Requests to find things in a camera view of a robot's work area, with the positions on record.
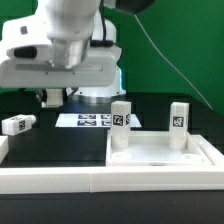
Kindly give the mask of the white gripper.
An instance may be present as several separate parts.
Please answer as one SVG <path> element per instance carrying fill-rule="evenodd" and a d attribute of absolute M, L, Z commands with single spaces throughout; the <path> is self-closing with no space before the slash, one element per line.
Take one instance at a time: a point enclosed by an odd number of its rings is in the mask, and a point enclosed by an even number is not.
<path fill-rule="evenodd" d="M 70 87 L 107 87 L 115 81 L 117 61 L 121 48 L 93 47 L 87 58 L 79 65 L 65 69 L 52 67 L 41 56 L 47 55 L 47 49 L 41 47 L 35 59 L 8 57 L 2 49 L 0 53 L 0 87 L 35 88 L 39 102 L 47 99 L 43 88 L 66 88 L 65 100 L 71 100 L 78 91 Z"/>

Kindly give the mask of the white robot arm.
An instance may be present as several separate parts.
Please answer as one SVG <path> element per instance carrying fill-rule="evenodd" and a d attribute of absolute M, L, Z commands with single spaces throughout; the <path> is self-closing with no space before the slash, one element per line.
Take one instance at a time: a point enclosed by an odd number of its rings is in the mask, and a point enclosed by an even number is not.
<path fill-rule="evenodd" d="M 51 107 L 63 98 L 109 102 L 124 95 L 122 48 L 105 7 L 136 15 L 155 0 L 37 0 L 34 14 L 3 24 L 0 88 L 32 88 Z"/>

